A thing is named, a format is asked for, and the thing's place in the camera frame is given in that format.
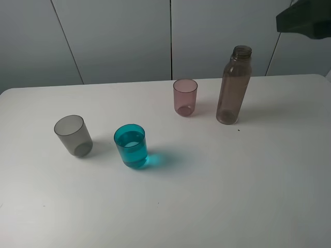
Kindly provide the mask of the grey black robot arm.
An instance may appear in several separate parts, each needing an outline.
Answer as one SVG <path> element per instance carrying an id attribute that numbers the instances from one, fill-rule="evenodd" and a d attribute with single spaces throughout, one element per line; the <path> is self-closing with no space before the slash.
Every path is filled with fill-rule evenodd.
<path id="1" fill-rule="evenodd" d="M 300 0 L 276 16 L 277 32 L 330 37 L 330 0 Z"/>

